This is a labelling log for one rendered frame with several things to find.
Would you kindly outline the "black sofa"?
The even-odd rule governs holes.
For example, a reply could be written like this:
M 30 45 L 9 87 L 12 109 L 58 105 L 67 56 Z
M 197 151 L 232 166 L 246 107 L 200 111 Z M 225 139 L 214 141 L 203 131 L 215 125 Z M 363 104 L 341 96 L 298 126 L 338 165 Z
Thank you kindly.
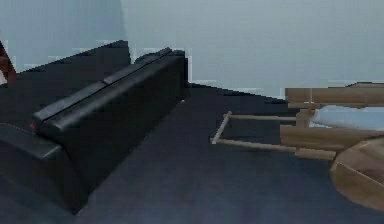
M 188 94 L 188 59 L 169 47 L 131 59 L 112 42 L 0 85 L 0 177 L 77 213 Z

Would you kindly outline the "pale blue seat cushion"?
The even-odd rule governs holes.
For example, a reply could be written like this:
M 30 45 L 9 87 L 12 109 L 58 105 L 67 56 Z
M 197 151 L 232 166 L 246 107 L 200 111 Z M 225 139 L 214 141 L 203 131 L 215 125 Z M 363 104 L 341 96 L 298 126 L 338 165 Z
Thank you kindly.
M 310 121 L 328 127 L 384 131 L 384 107 L 327 105 L 316 109 Z

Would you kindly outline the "round wooden table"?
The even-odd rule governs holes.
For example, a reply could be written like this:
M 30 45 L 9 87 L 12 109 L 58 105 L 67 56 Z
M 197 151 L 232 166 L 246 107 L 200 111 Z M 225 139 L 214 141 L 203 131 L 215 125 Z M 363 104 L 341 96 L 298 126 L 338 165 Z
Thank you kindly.
M 330 177 L 350 201 L 384 212 L 384 138 L 362 141 L 340 153 Z

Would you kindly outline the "red brown object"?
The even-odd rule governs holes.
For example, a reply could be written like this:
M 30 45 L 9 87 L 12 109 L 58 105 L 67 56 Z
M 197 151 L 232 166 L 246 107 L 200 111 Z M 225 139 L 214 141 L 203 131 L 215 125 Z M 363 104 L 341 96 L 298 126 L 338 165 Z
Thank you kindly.
M 8 83 L 10 84 L 15 83 L 16 71 L 1 41 L 0 41 L 0 71 L 3 73 L 3 76 Z

